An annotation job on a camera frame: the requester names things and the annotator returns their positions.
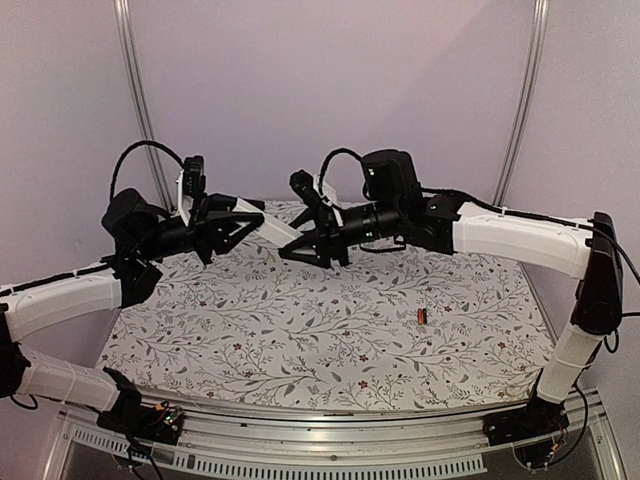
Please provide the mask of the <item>white remote control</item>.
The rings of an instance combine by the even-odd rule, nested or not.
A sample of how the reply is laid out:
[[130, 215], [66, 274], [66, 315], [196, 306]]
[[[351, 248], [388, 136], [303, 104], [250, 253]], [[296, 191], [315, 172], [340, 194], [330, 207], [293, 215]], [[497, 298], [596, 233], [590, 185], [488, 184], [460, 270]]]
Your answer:
[[303, 233], [276, 217], [265, 213], [260, 208], [252, 205], [247, 200], [237, 198], [236, 205], [232, 209], [233, 212], [258, 213], [263, 216], [263, 223], [255, 230], [255, 233], [264, 240], [275, 245], [277, 248], [283, 248], [294, 240], [300, 238]]

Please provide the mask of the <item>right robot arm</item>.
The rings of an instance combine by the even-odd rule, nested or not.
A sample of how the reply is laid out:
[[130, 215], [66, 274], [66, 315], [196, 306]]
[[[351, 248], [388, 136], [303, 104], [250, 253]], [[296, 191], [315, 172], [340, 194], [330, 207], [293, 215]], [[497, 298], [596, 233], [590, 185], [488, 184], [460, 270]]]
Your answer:
[[[341, 207], [325, 191], [330, 160], [341, 154], [361, 167], [364, 205]], [[537, 436], [554, 422], [572, 385], [622, 321], [622, 251], [607, 214], [568, 220], [497, 207], [459, 190], [425, 188], [411, 155], [395, 149], [364, 156], [337, 149], [318, 175], [299, 170], [289, 184], [306, 207], [295, 225], [314, 227], [280, 248], [287, 260], [346, 266], [350, 247], [392, 238], [441, 254], [482, 254], [545, 267], [578, 280], [569, 323], [518, 412], [524, 435]]]

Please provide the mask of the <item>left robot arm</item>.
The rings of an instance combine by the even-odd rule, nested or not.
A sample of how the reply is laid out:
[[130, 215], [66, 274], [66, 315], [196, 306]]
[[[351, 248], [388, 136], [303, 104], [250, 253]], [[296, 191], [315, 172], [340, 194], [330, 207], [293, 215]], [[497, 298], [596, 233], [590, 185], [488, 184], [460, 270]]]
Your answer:
[[22, 342], [48, 327], [145, 302], [162, 277], [157, 263], [195, 253], [203, 264], [231, 251], [265, 222], [265, 205], [224, 194], [195, 194], [171, 215], [127, 188], [109, 202], [102, 225], [115, 252], [90, 266], [1, 291], [1, 395], [47, 398], [110, 415], [128, 434], [148, 426], [141, 394], [113, 369], [82, 367], [28, 349]]

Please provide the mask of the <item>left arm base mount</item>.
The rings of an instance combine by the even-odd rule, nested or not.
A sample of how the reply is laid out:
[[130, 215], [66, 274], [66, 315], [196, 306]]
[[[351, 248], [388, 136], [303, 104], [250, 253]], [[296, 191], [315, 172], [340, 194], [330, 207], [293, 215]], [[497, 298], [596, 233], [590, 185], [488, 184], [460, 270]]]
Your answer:
[[177, 445], [184, 424], [184, 410], [164, 400], [154, 406], [142, 404], [136, 386], [120, 372], [104, 368], [115, 381], [118, 397], [114, 406], [98, 414], [97, 426], [135, 439]]

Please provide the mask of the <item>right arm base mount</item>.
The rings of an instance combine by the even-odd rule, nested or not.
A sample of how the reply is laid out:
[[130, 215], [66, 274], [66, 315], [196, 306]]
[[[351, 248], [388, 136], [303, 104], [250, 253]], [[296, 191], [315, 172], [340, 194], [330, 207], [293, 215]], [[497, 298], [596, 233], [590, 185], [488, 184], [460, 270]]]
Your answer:
[[483, 433], [491, 446], [518, 442], [559, 432], [569, 427], [564, 404], [538, 398], [525, 406], [490, 413], [482, 418]]

